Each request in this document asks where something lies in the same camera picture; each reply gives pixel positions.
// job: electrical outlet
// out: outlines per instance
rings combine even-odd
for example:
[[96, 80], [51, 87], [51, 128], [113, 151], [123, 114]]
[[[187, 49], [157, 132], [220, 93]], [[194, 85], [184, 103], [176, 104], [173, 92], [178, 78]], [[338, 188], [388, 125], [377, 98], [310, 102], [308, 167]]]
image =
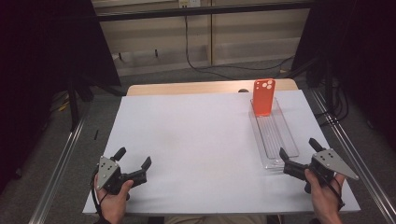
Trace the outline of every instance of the electrical outlet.
[[201, 0], [178, 0], [178, 7], [200, 7]]
[[178, 7], [184, 8], [189, 7], [190, 0], [178, 0]]
[[190, 0], [190, 7], [200, 7], [201, 0]]

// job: sleeve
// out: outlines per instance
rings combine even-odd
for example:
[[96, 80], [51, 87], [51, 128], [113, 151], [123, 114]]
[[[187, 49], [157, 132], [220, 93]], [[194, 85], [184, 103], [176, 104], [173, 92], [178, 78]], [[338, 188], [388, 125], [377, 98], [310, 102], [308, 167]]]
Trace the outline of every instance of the sleeve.
[[95, 222], [94, 224], [111, 224], [109, 221], [107, 221], [104, 217], [99, 216], [99, 220]]

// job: metal frame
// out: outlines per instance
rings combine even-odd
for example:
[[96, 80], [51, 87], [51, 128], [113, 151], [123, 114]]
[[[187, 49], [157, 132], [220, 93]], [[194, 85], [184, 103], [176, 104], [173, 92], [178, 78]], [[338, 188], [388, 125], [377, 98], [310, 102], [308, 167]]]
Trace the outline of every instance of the metal frame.
[[199, 15], [214, 15], [225, 13], [241, 13], [241, 12], [255, 12], [255, 11], [275, 11], [275, 10], [290, 10], [311, 8], [316, 1], [296, 1], [283, 3], [266, 3], [256, 5], [238, 5], [227, 7], [187, 7], [187, 8], [172, 8], [151, 11], [138, 12], [121, 12], [121, 13], [102, 13], [97, 16], [81, 16], [81, 17], [61, 17], [55, 18], [57, 22], [82, 22], [82, 21], [129, 21], [153, 18], [167, 18], [167, 17], [184, 17], [184, 16], [199, 16]]

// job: gray floor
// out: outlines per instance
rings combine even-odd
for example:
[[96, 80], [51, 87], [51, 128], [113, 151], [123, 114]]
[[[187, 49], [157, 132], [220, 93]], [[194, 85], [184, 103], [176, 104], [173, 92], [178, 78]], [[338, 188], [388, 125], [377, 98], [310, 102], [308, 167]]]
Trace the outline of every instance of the gray floor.
[[[282, 60], [269, 62], [240, 63], [240, 66], [264, 68], [277, 65]], [[290, 67], [290, 62], [282, 65]], [[282, 77], [279, 67], [265, 71], [243, 70], [237, 68], [214, 68], [214, 73], [232, 79], [256, 79], [259, 77]], [[172, 83], [190, 81], [226, 80], [214, 74], [199, 73], [192, 69], [181, 69], [152, 74], [141, 74], [121, 77], [122, 87], [126, 91], [129, 86], [149, 83]], [[314, 113], [319, 113], [310, 91], [305, 85], [304, 76], [297, 77], [296, 82], [304, 90]], [[70, 155], [63, 178], [57, 186], [57, 192], [51, 200], [51, 206], [45, 213], [45, 223], [93, 223], [96, 218], [83, 215], [82, 207], [89, 192], [89, 182], [97, 158], [103, 153], [106, 141], [117, 114], [120, 98], [111, 96], [95, 87], [92, 88], [95, 99], [91, 103], [79, 102], [80, 108], [86, 108], [88, 117], [85, 120], [73, 153]], [[55, 110], [49, 119], [47, 130], [37, 143], [29, 160], [22, 167], [22, 178], [12, 180], [0, 196], [0, 223], [28, 223], [37, 204], [46, 192], [52, 172], [57, 165], [64, 146], [70, 136], [70, 112]], [[342, 122], [343, 128], [353, 142], [361, 157], [366, 162], [379, 185], [388, 194], [392, 203], [396, 202], [394, 183], [396, 175], [396, 151], [389, 147], [383, 135], [367, 125], [367, 118], [359, 108], [349, 100], [349, 115]], [[333, 148], [341, 148], [336, 136], [329, 126], [322, 128], [329, 144]], [[361, 212], [343, 214], [345, 223], [386, 223], [375, 200], [364, 187], [362, 181], [349, 181], [353, 192], [361, 206]], [[285, 215], [286, 223], [308, 223], [312, 214]], [[146, 223], [144, 217], [127, 217], [124, 223]]]

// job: black wall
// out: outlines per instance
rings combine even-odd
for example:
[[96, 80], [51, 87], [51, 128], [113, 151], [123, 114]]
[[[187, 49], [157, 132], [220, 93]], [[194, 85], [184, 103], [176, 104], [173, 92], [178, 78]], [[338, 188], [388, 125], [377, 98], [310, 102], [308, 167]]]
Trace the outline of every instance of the black wall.
[[90, 0], [0, 3], [0, 191], [34, 148], [52, 95], [65, 91], [71, 76], [120, 85], [99, 23], [54, 20], [81, 15], [94, 15]]
[[[318, 1], [310, 10], [292, 69], [315, 56], [324, 56], [346, 93], [396, 148], [393, 9], [394, 2], [390, 0]], [[307, 73], [309, 86], [319, 84], [325, 69]]]

